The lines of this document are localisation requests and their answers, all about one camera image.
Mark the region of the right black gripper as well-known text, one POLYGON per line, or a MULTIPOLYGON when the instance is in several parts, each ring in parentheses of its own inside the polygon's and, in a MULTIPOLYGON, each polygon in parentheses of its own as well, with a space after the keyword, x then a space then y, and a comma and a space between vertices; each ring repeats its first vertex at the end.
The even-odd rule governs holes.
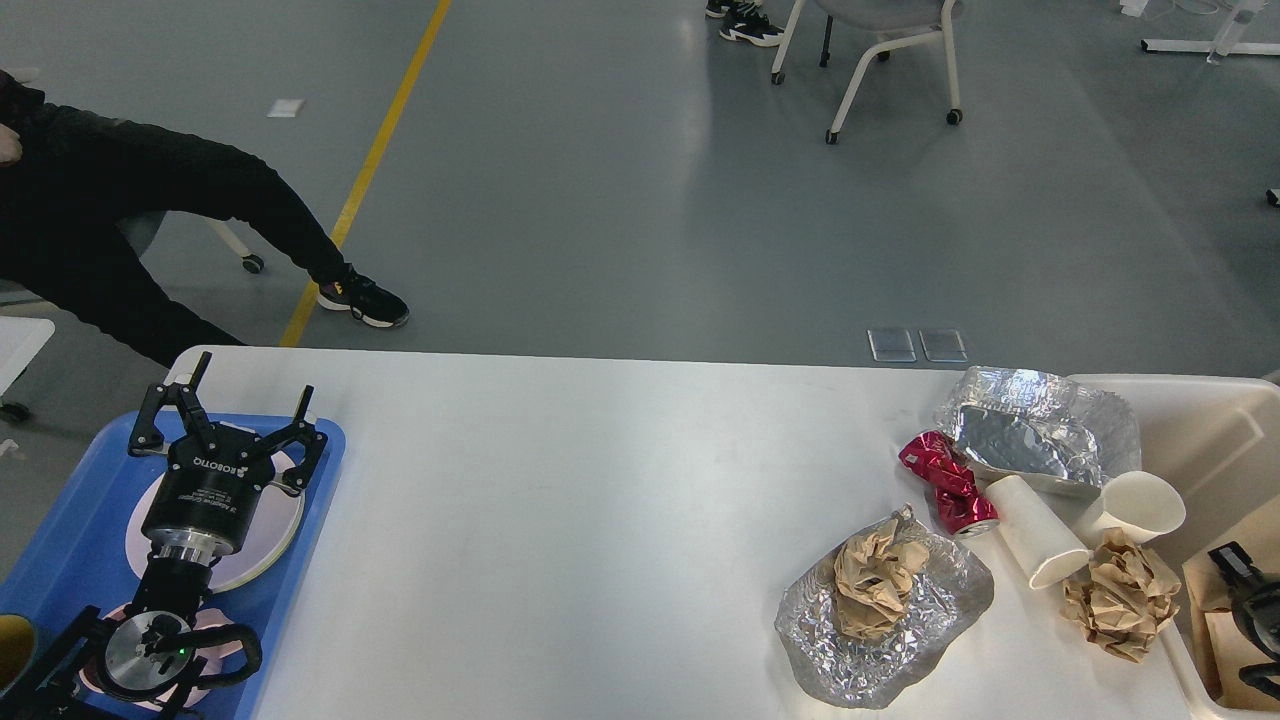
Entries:
POLYGON ((1236 626, 1271 659, 1268 664, 1242 667, 1238 676, 1244 684, 1279 700, 1279 583, 1271 582, 1235 541, 1211 548, 1207 556, 1228 588, 1236 626))

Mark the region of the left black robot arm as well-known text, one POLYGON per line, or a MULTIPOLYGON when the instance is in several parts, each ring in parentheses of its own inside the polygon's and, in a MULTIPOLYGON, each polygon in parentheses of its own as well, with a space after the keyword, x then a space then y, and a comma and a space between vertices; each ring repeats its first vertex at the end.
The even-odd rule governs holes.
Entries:
POLYGON ((198 384, 150 386, 109 425, 3 584, 29 623, 5 719, 242 719, 326 507, 340 432, 211 416, 198 384))

